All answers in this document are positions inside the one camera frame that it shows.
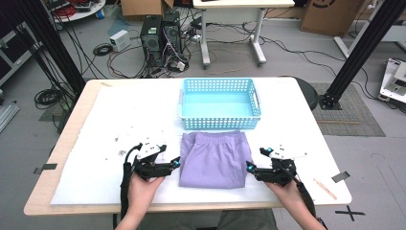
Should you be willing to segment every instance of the small white box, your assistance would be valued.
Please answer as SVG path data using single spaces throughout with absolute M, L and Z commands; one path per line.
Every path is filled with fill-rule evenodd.
M 112 36 L 110 36 L 110 42 L 113 45 L 115 52 L 120 52 L 129 45 L 131 45 L 131 39 L 127 31 L 120 31 Z

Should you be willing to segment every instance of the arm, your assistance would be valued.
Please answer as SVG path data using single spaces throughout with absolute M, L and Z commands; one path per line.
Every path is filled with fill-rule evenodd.
M 307 207 L 305 206 L 305 203 L 303 202 L 301 195 L 296 188 L 295 181 L 292 180 L 284 187 L 279 184 L 268 182 L 265 182 L 265 184 L 270 190 L 272 190 L 272 192 L 275 193 L 283 207 L 289 212 L 290 216 L 292 216 L 292 218 L 295 219 L 304 230 L 326 229 L 307 210 Z
M 137 174 L 131 176 L 128 189 L 128 210 L 116 230 L 135 230 L 138 227 L 156 190 L 164 179 L 164 177 L 158 177 L 152 182 L 147 182 Z

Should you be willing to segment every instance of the plastic basket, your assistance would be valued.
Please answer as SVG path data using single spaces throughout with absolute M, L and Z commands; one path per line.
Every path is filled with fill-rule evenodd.
M 185 130 L 254 129 L 260 119 L 252 79 L 184 79 L 179 105 Z

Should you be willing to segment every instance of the purple cloth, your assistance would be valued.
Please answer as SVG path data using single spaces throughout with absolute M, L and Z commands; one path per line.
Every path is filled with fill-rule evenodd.
M 244 132 L 183 134 L 179 186 L 243 188 L 247 175 L 245 161 L 253 160 Z

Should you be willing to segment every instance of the white desk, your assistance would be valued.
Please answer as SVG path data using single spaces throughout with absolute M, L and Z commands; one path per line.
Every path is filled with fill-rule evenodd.
M 262 18 L 265 16 L 265 9 L 293 7 L 294 2 L 292 0 L 217 0 L 209 2 L 193 0 L 193 5 L 195 8 L 203 10 L 200 46 L 203 57 L 203 67 L 206 69 L 210 65 L 209 50 L 206 40 L 206 23 L 209 22 L 209 20 L 215 22 L 215 20 L 207 15 L 208 10 L 215 11 L 217 14 L 223 14 L 222 17 L 225 18 L 227 15 L 225 16 L 224 13 L 227 13 L 226 10 L 228 9 L 236 10 L 234 13 L 240 17 L 247 14 L 247 9 L 258 9 L 257 18 L 254 19 L 257 21 L 257 27 L 254 35 L 251 35 L 251 42 L 259 60 L 259 66 L 261 66 L 263 63 L 266 63 L 265 55 L 259 46 L 260 28 L 262 25 Z
M 296 80 L 254 78 L 254 83 L 261 98 L 262 115 L 255 129 L 243 130 L 254 162 L 258 167 L 269 168 L 270 159 L 260 155 L 260 147 L 283 144 L 285 148 L 306 151 L 308 156 L 295 162 L 315 204 L 350 203 L 351 195 L 345 181 L 334 183 L 331 179 L 340 171 Z M 116 164 L 110 167 L 107 161 L 118 159 L 116 146 L 110 143 L 132 125 L 137 126 L 136 134 L 142 137 L 151 133 L 144 133 L 145 127 L 159 128 L 165 131 L 163 136 L 168 148 L 158 160 L 167 162 L 179 155 L 180 137 L 185 132 L 178 116 L 181 84 L 182 79 L 87 82 L 48 161 L 49 164 L 57 163 L 57 167 L 42 172 L 24 213 L 29 216 L 120 213 L 124 159 L 115 161 Z M 129 121 L 131 125 L 125 127 L 123 121 Z M 83 143 L 90 145 L 88 149 L 80 148 Z M 64 169 L 68 165 L 74 165 L 78 177 L 71 177 L 72 181 L 66 183 L 63 177 L 70 177 L 70 172 Z M 314 177 L 338 198 L 335 200 L 322 190 L 313 181 Z M 251 174 L 247 175 L 246 187 L 235 190 L 182 188 L 178 186 L 178 180 L 179 170 L 175 170 L 158 189 L 150 212 L 281 207 L 276 196 Z M 70 189 L 58 189 L 58 184 L 68 185 Z M 56 192 L 59 199 L 52 201 Z

